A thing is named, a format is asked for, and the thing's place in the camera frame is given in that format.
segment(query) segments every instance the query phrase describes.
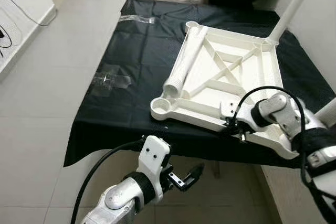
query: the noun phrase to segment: white wall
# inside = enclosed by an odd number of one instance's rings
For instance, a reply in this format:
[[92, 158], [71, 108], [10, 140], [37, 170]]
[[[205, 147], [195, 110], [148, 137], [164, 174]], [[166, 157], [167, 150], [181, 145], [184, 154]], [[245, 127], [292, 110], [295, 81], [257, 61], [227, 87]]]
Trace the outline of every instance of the white wall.
[[[53, 10], [53, 0], [14, 0], [35, 21], [41, 23], [48, 13]], [[37, 28], [31, 20], [10, 1], [0, 0], [0, 25], [2, 25], [13, 40], [10, 48], [1, 48], [4, 58], [0, 58], [0, 72], [13, 55], [23, 45], [26, 39]], [[7, 41], [0, 40], [0, 45], [7, 45]]]
[[[281, 16], [290, 0], [279, 0]], [[336, 0], [304, 0], [289, 25], [323, 77], [336, 92]]]

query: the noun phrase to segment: black tablecloth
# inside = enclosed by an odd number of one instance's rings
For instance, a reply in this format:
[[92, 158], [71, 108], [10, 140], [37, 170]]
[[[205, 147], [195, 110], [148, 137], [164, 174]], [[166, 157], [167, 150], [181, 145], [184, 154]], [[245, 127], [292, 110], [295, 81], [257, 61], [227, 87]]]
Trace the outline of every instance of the black tablecloth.
[[[189, 5], [152, 0], [127, 0], [120, 21], [107, 46], [97, 72], [112, 68], [116, 85], [104, 95], [91, 84], [71, 129], [65, 166], [91, 152], [114, 148], [156, 135], [172, 145], [174, 155], [219, 161], [246, 162], [298, 167], [298, 158], [285, 160], [273, 150], [253, 143], [240, 144], [234, 137], [175, 120], [156, 121], [150, 116], [150, 101], [162, 93], [162, 84], [174, 65], [185, 37], [185, 23], [267, 37], [278, 21], [274, 12], [241, 11], [206, 5]], [[146, 23], [154, 17], [154, 23]], [[335, 96], [316, 67], [286, 31], [277, 47], [284, 87], [304, 99], [307, 107], [318, 111]], [[126, 88], [118, 87], [130, 81]]]

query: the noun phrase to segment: tiled floor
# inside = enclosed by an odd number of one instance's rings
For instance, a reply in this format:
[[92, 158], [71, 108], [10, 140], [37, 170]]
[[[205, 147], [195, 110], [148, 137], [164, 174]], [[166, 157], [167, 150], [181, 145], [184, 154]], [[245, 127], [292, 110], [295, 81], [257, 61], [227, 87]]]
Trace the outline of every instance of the tiled floor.
[[[71, 123], [99, 64], [125, 0], [60, 0], [58, 17], [33, 41], [0, 84], [0, 223], [66, 224], [95, 152], [62, 168]], [[196, 158], [172, 157], [184, 175]], [[271, 223], [251, 166], [220, 163], [215, 179], [205, 161], [202, 179], [186, 193], [167, 193], [136, 223]], [[103, 190], [136, 168], [137, 154], [106, 161], [89, 183], [79, 218]]]

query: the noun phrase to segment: black cable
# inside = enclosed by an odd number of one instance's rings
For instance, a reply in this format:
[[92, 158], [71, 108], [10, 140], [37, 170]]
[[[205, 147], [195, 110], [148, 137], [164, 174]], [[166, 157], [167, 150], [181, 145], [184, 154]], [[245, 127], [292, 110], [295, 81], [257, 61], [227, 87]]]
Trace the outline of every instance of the black cable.
[[91, 169], [91, 171], [89, 172], [89, 174], [86, 176], [82, 186], [80, 187], [79, 189], [79, 192], [78, 192], [78, 195], [77, 195], [77, 198], [76, 198], [76, 202], [75, 202], [75, 205], [74, 205], [74, 210], [72, 211], [72, 217], [71, 217], [71, 222], [70, 224], [75, 224], [76, 222], [76, 217], [77, 217], [77, 212], [78, 212], [78, 208], [79, 208], [79, 204], [80, 204], [80, 201], [82, 199], [82, 196], [83, 196], [83, 193], [84, 193], [84, 190], [88, 184], [88, 182], [90, 181], [91, 177], [93, 176], [93, 174], [95, 173], [95, 171], [98, 169], [98, 167], [111, 155], [113, 155], [114, 153], [116, 153], [117, 151], [120, 151], [122, 149], [127, 149], [127, 148], [131, 148], [133, 146], [136, 146], [136, 145], [140, 145], [142, 144], [143, 145], [144, 143], [144, 140], [137, 140], [137, 141], [133, 141], [133, 142], [130, 142], [130, 143], [125, 143], [125, 144], [122, 144], [122, 145], [119, 145], [118, 147], [110, 150], [109, 152], [107, 152], [104, 156], [102, 156], [98, 162], [96, 162], [96, 164], [93, 166], [93, 168]]
[[[237, 114], [238, 114], [238, 111], [240, 109], [240, 107], [242, 106], [243, 102], [247, 99], [247, 97], [249, 97], [251, 94], [253, 94], [254, 92], [257, 92], [259, 90], [263, 90], [263, 89], [275, 89], [275, 90], [280, 90], [286, 94], [288, 94], [290, 97], [293, 98], [293, 100], [295, 101], [298, 109], [299, 109], [299, 112], [300, 112], [300, 116], [301, 116], [301, 140], [303, 143], [305, 143], [305, 137], [306, 137], [306, 119], [305, 119], [305, 116], [304, 116], [304, 111], [303, 111], [303, 107], [299, 101], [299, 99], [293, 95], [291, 92], [287, 91], [286, 89], [284, 88], [281, 88], [281, 87], [277, 87], [277, 86], [263, 86], [263, 87], [259, 87], [259, 88], [255, 88], [255, 89], [252, 89], [251, 91], [249, 91], [248, 93], [246, 93], [243, 98], [240, 100], [240, 102], [238, 103], [238, 106], [236, 108], [236, 111], [232, 117], [232, 120], [231, 122], [235, 124], [236, 122], [236, 118], [237, 118]], [[330, 193], [327, 193], [325, 191], [322, 191], [316, 187], [314, 187], [311, 183], [309, 183], [307, 181], [307, 178], [306, 178], [306, 154], [305, 154], [305, 149], [304, 147], [302, 146], [302, 154], [301, 154], [301, 158], [302, 158], [302, 163], [301, 163], [301, 180], [303, 182], [303, 184], [310, 188], [311, 190], [314, 190], [314, 191], [317, 191], [319, 192], [320, 194], [332, 199], [332, 200], [336, 200], [336, 196], [335, 195], [332, 195]]]
[[1, 48], [8, 48], [8, 47], [11, 47], [13, 45], [13, 42], [12, 42], [12, 39], [11, 37], [9, 36], [8, 32], [4, 29], [4, 27], [2, 25], [0, 25], [1, 29], [5, 32], [5, 34], [7, 35], [7, 38], [9, 39], [9, 46], [0, 46]]
[[33, 20], [14, 0], [10, 0], [17, 8], [19, 8], [19, 10], [27, 17], [29, 18], [32, 22], [34, 22], [35, 24], [39, 25], [39, 26], [49, 26], [50, 23], [56, 18], [57, 16], [57, 9], [55, 10], [55, 15], [54, 17], [46, 24], [40, 24], [39, 22], [36, 22], [35, 20]]

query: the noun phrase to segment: white pole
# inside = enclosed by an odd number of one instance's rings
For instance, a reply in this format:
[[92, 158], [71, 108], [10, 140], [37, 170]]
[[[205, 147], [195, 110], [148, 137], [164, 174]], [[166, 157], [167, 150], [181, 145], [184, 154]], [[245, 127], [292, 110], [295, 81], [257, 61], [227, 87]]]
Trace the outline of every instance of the white pole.
[[285, 10], [284, 14], [280, 18], [279, 22], [273, 29], [272, 33], [266, 38], [266, 41], [272, 45], [279, 44], [279, 39], [281, 35], [284, 33], [286, 27], [290, 23], [291, 19], [293, 18], [295, 12], [300, 7], [303, 0], [292, 0]]
[[315, 116], [327, 127], [336, 124], [336, 98], [321, 108]]

